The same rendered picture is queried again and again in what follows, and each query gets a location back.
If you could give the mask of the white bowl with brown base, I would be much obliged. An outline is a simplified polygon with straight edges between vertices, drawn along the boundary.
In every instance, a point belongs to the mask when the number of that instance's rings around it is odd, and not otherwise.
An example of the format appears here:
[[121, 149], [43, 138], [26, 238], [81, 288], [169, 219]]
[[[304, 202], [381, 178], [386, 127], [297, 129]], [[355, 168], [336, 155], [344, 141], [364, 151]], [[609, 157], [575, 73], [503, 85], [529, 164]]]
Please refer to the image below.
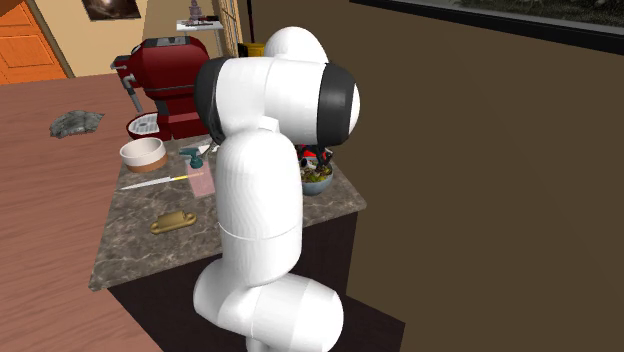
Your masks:
[[127, 169], [134, 173], [157, 170], [168, 161], [164, 142], [155, 137], [145, 137], [126, 143], [119, 150]]

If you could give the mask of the dark wall picture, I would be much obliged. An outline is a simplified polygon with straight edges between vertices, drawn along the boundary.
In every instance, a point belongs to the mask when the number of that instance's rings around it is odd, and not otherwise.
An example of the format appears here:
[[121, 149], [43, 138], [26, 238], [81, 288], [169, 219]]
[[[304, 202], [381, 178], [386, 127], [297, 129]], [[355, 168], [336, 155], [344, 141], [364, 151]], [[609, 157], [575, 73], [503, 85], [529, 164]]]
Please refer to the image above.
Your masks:
[[139, 19], [136, 0], [81, 0], [91, 21]]

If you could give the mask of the grey crumpled cloth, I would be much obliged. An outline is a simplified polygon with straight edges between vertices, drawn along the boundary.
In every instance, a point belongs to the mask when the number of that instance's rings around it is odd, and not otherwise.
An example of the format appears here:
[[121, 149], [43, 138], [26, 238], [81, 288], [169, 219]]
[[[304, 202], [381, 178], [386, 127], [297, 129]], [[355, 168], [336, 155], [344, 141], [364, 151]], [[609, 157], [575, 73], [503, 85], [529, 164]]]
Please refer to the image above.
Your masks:
[[101, 113], [73, 110], [56, 118], [50, 125], [51, 137], [63, 139], [67, 136], [95, 132], [104, 117]]

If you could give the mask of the orange door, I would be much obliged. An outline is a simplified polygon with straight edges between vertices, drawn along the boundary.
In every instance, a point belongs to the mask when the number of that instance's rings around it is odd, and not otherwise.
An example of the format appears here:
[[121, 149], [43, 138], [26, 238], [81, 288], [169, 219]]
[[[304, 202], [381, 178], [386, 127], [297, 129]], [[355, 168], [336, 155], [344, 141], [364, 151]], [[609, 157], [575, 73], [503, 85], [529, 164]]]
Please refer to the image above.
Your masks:
[[0, 85], [74, 77], [35, 0], [0, 0]]

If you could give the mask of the white shelf with items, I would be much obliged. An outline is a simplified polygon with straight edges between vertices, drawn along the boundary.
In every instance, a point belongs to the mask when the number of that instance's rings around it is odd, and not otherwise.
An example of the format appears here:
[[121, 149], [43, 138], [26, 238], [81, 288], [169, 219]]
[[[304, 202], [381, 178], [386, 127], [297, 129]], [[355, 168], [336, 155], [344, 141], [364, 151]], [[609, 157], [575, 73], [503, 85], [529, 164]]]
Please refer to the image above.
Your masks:
[[217, 15], [204, 15], [197, 0], [190, 0], [189, 18], [176, 21], [176, 30], [184, 33], [222, 29], [223, 25], [219, 17]]

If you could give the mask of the red coffee machine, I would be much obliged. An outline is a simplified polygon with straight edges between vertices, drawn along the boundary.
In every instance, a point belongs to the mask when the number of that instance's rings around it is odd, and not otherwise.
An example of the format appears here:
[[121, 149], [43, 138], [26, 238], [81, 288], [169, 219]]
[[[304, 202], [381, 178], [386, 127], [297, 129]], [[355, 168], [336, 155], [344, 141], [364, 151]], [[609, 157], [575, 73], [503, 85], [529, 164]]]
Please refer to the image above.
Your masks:
[[203, 43], [192, 36], [149, 38], [116, 57], [110, 68], [137, 110], [126, 126], [128, 135], [163, 141], [206, 135], [194, 105], [194, 83], [208, 59]]

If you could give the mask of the blue bowl of salad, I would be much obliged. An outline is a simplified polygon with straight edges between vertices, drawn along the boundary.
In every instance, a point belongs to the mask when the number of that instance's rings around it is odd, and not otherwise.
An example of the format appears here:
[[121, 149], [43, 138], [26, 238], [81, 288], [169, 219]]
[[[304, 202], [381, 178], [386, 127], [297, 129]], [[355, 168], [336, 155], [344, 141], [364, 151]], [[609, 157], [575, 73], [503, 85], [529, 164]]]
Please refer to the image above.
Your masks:
[[300, 162], [302, 190], [305, 196], [321, 194], [332, 182], [332, 166], [326, 164], [317, 169], [318, 165], [318, 160], [311, 157], [306, 157]]

